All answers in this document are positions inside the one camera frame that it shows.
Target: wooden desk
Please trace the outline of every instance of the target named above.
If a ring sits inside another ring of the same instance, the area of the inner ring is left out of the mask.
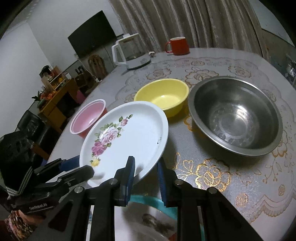
[[[66,84],[60,87],[54,97],[40,110],[38,115],[46,117],[49,120],[48,124],[61,133],[62,130],[60,127],[67,118],[56,105],[66,93],[69,93],[77,102],[76,96],[78,90],[78,86],[74,79],[66,80]]]

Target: television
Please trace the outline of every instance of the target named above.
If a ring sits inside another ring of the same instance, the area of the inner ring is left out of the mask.
[[[79,58],[115,38],[116,35],[103,11],[92,16],[68,37]]]

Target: stainless steel bowl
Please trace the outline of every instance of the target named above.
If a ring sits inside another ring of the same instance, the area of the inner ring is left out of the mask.
[[[257,87],[221,76],[199,82],[188,106],[198,127],[219,146],[244,156],[270,153],[283,132],[276,105]]]

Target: curtain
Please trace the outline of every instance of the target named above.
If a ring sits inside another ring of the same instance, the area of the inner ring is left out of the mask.
[[[149,51],[173,37],[190,47],[218,47],[269,55],[248,0],[109,0],[124,33],[139,33]]]

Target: screw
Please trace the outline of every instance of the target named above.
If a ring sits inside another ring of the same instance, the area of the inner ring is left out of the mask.
[[[75,187],[75,188],[74,188],[74,192],[76,192],[76,193],[80,193],[80,192],[82,192],[83,190],[84,190],[84,188],[81,187],[81,186],[79,186],[79,187]]]
[[[208,191],[209,193],[211,193],[211,194],[216,194],[216,193],[217,193],[217,189],[216,189],[216,188],[213,188],[213,187],[208,188],[207,191]]]
[[[176,185],[182,185],[183,183],[184,183],[184,181],[182,179],[175,180]]]
[[[110,181],[109,181],[109,183],[110,183],[111,185],[114,185],[114,184],[116,184],[117,182],[118,182],[118,181],[117,181],[116,178],[111,178]]]

